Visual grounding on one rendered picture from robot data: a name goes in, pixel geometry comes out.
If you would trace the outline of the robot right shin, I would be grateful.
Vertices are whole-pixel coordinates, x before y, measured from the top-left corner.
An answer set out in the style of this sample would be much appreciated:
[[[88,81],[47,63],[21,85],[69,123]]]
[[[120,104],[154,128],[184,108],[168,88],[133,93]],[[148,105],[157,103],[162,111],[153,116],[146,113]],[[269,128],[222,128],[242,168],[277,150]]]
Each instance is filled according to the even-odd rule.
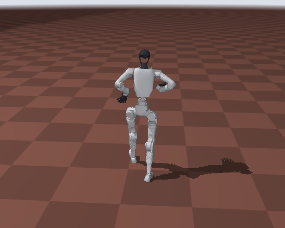
[[[154,142],[151,144],[151,151],[146,151],[147,175],[151,175],[152,162],[154,158]]]

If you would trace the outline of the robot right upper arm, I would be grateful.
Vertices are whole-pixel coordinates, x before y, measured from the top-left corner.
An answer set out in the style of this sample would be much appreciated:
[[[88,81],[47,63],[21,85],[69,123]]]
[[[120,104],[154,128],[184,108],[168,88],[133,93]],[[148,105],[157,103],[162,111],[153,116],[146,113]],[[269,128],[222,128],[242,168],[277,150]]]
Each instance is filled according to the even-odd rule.
[[[168,76],[166,76],[161,70],[154,69],[154,76],[155,78],[160,78],[165,83],[168,83],[168,88],[173,89],[176,86],[176,83],[171,80]]]

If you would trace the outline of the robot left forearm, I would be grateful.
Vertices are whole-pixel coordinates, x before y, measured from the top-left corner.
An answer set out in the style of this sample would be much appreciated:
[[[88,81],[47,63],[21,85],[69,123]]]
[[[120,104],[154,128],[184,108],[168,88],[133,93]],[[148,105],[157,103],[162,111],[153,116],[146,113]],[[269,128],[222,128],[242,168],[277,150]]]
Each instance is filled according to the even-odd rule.
[[[124,96],[128,96],[130,89],[123,85],[122,88],[117,88],[119,91],[122,91]]]

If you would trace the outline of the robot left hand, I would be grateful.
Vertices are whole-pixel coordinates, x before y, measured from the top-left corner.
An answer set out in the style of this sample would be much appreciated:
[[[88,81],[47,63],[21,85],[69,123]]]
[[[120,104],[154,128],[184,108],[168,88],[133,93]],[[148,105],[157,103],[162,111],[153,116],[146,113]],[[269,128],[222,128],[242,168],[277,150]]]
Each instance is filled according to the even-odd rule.
[[[127,96],[124,96],[123,94],[124,93],[122,93],[122,96],[120,98],[117,98],[117,100],[120,99],[120,100],[118,100],[118,102],[120,102],[120,103],[126,103]]]

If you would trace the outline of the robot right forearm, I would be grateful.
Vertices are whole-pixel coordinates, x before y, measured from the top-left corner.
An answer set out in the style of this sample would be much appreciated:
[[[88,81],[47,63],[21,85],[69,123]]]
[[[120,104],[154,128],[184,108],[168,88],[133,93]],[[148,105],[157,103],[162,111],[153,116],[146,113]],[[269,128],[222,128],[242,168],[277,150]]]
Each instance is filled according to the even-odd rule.
[[[157,86],[156,86],[156,89],[159,90],[159,92],[161,92],[161,93],[166,92],[166,91],[170,91],[171,89],[169,89],[167,85],[168,85],[168,84],[166,84],[165,86],[159,86],[159,85],[157,85]]]

